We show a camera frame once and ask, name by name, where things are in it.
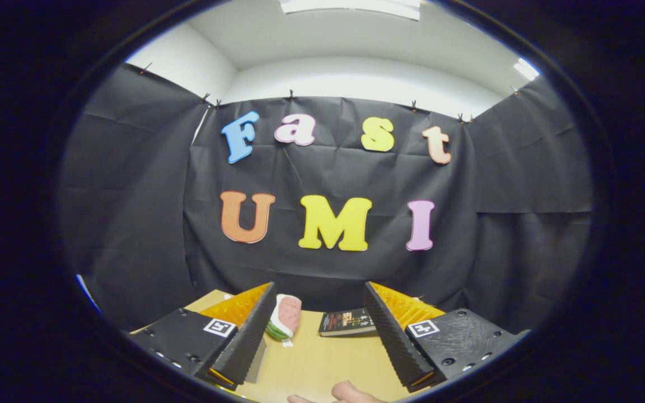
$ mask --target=human hand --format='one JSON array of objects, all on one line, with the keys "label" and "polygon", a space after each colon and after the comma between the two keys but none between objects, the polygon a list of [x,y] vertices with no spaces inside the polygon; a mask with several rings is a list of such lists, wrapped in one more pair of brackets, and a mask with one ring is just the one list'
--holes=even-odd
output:
[{"label": "human hand", "polygon": [[[332,390],[333,403],[384,403],[369,393],[361,392],[350,381],[338,382]],[[288,403],[313,403],[297,395],[287,396]]]}]

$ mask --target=pink letter i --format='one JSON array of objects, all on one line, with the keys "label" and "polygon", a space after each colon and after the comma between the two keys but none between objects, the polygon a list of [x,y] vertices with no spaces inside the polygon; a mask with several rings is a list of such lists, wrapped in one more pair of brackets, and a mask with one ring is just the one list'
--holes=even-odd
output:
[{"label": "pink letter i", "polygon": [[413,200],[407,204],[412,210],[412,239],[407,242],[407,250],[428,250],[432,248],[429,239],[429,214],[434,203],[428,200]]}]

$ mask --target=ceiling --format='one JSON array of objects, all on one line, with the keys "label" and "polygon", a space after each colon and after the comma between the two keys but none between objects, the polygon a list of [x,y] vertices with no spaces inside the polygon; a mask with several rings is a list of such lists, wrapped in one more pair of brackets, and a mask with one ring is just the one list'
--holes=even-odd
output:
[{"label": "ceiling", "polygon": [[300,57],[358,56],[417,64],[502,96],[527,84],[518,56],[443,8],[422,2],[420,20],[371,11],[285,15],[278,0],[232,0],[188,21],[238,69]]}]

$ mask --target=table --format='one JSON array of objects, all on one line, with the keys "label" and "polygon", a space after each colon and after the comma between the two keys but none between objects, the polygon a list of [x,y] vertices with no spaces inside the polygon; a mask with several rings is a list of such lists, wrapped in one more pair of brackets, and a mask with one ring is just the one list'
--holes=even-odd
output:
[{"label": "table", "polygon": [[[213,290],[186,309],[199,312],[225,300],[226,293]],[[392,368],[381,339],[372,336],[320,337],[322,312],[302,311],[292,338],[293,347],[265,334],[268,346],[258,382],[246,382],[236,389],[260,403],[286,403],[289,395],[300,395],[317,403],[335,399],[330,390],[335,383],[350,380],[359,390],[392,401],[410,396]]]}]

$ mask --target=watermelon slice toy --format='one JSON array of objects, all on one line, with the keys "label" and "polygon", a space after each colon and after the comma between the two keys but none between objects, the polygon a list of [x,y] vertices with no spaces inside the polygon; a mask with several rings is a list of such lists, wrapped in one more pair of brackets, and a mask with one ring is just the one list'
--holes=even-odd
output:
[{"label": "watermelon slice toy", "polygon": [[270,317],[266,331],[276,340],[292,339],[300,323],[302,301],[294,296],[278,294],[277,304]]}]

